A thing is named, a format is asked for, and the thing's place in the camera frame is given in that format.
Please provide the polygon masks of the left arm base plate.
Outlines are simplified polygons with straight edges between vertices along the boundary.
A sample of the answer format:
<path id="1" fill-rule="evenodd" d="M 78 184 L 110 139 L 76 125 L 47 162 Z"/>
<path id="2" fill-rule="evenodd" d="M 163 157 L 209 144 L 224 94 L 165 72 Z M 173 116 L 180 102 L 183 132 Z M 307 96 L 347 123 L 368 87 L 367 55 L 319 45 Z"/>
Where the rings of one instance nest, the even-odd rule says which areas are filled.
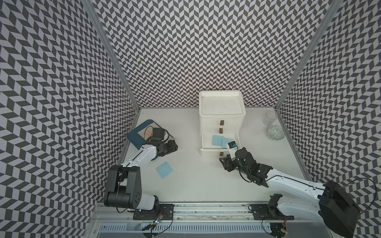
<path id="1" fill-rule="evenodd" d="M 133 220 L 153 221 L 159 216 L 162 216 L 162 220 L 172 220 L 174 217 L 174 204 L 159 204 L 152 210 L 136 210 Z"/>

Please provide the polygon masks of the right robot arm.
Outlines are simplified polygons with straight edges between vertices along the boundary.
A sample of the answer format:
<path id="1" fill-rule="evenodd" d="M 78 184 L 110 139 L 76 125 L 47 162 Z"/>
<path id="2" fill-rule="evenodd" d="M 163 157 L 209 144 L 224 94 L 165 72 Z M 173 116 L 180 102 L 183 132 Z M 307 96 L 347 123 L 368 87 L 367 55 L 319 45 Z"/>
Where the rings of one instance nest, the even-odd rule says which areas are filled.
<path id="1" fill-rule="evenodd" d="M 300 179 L 256 162 L 246 148 L 219 158 L 224 170 L 238 171 L 246 182 L 274 188 L 297 197 L 274 194 L 267 205 L 271 217 L 300 217 L 324 223 L 331 231 L 352 238 L 360 218 L 360 208 L 345 189 L 332 180 L 320 183 Z"/>

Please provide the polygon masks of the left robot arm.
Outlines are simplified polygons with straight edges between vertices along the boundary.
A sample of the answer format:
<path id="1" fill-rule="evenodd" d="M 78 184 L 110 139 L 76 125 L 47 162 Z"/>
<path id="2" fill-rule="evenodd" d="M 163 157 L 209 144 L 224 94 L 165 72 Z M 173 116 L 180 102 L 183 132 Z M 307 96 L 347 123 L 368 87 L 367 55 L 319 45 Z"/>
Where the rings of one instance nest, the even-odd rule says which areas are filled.
<path id="1" fill-rule="evenodd" d="M 141 170 L 157 157 L 177 151 L 175 140 L 163 128 L 153 128 L 138 152 L 121 165 L 108 170 L 104 205 L 117 209 L 157 210 L 158 198 L 142 192 Z"/>

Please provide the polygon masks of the blue sticky note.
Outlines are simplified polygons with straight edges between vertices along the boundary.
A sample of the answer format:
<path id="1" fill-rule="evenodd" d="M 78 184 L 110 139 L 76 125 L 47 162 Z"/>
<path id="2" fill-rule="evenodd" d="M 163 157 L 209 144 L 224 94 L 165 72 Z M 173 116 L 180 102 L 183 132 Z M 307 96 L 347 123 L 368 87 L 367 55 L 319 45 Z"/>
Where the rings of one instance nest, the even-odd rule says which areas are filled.
<path id="1" fill-rule="evenodd" d="M 213 135 L 212 136 L 212 145 L 213 146 L 222 146 L 224 136 L 221 135 Z"/>
<path id="2" fill-rule="evenodd" d="M 160 178 L 164 179 L 166 176 L 173 172 L 173 169 L 168 162 L 164 162 L 156 168 L 156 171 Z"/>
<path id="3" fill-rule="evenodd" d="M 229 148 L 229 145 L 228 145 L 228 144 L 231 143 L 231 142 L 235 143 L 235 140 L 230 139 L 230 138 L 223 137 L 222 142 L 221 142 L 221 146 L 222 146 L 223 148 Z"/>

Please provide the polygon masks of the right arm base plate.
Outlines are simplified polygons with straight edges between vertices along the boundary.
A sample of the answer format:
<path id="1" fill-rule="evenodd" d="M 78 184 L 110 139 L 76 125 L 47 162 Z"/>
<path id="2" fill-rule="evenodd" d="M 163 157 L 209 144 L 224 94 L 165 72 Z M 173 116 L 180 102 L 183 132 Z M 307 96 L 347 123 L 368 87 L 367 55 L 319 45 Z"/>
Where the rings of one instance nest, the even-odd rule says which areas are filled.
<path id="1" fill-rule="evenodd" d="M 256 221 L 268 220 L 268 221 L 292 221 L 295 220 L 294 216 L 286 216 L 280 212 L 276 207 L 269 207 L 267 204 L 250 204 L 248 209 L 253 214 Z"/>

